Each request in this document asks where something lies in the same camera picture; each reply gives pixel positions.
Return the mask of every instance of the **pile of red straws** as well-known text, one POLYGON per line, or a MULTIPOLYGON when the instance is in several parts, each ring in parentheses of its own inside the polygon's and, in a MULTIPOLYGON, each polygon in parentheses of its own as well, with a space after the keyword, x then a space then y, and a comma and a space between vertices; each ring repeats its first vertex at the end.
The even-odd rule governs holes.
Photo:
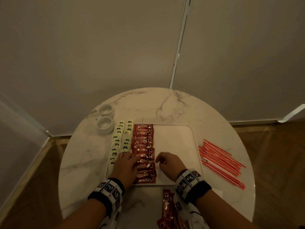
POLYGON ((236 177, 240 174, 243 164, 232 158, 232 154, 224 151, 207 140, 203 140, 203 147, 198 146, 201 162, 204 166, 217 173, 234 186, 245 189, 245 185, 236 177))

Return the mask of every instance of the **white tray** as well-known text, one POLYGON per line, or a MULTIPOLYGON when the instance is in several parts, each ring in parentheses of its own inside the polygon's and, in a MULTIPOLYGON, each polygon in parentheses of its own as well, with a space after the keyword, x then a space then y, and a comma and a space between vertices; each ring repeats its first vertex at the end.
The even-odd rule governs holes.
MULTIPOLYGON (((154 145, 155 158, 160 152, 170 152, 176 154, 185 164, 186 168, 194 168, 204 176, 201 159, 198 152, 198 145, 195 139, 193 128, 185 124, 153 124, 154 127, 154 145)), ((156 163, 157 178, 153 184, 136 184, 135 186, 151 185, 175 185, 160 170, 159 164, 156 163)))

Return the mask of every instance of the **hand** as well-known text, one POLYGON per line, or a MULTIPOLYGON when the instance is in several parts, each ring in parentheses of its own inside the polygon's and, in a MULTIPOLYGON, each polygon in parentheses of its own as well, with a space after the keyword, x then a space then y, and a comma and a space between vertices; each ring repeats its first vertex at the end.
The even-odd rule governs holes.
POLYGON ((170 180, 174 182, 177 181, 179 173, 186 169, 185 165, 177 155, 168 152, 159 153, 155 162, 160 162, 160 169, 170 180))
POLYGON ((138 172, 138 168, 135 164, 139 160, 140 158, 136 158, 129 152, 124 154, 120 153, 113 165, 113 170, 109 177, 120 180, 126 191, 135 181, 138 172))

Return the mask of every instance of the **round marble table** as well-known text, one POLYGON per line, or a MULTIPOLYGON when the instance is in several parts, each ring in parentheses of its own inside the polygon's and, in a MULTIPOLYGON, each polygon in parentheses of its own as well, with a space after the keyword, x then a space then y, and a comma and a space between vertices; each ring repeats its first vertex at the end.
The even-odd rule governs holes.
MULTIPOLYGON (((113 120, 133 119, 136 123, 179 123, 193 127, 196 141, 214 142, 247 168, 238 179, 245 190, 235 187, 204 168, 205 179, 223 191, 223 199, 252 221, 255 185, 251 162, 241 139, 231 125, 211 106, 194 96, 166 88, 141 88, 118 94, 104 103, 112 104, 113 120)), ((98 135, 97 107, 79 124, 64 153, 59 171, 59 202, 63 217, 76 210, 104 180, 111 135, 98 135)), ((164 187, 133 187, 122 203, 117 228, 157 228, 161 217, 164 187)))

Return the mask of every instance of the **white cup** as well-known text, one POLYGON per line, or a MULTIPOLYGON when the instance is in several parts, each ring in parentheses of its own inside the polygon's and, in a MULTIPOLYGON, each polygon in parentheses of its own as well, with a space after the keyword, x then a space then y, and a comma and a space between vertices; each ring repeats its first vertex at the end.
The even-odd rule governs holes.
POLYGON ((114 122, 109 116, 102 116, 96 121, 96 127, 100 134, 108 134, 114 129, 114 122))
POLYGON ((111 104, 101 104, 97 108, 97 112, 102 116, 113 117, 115 114, 114 107, 111 104))

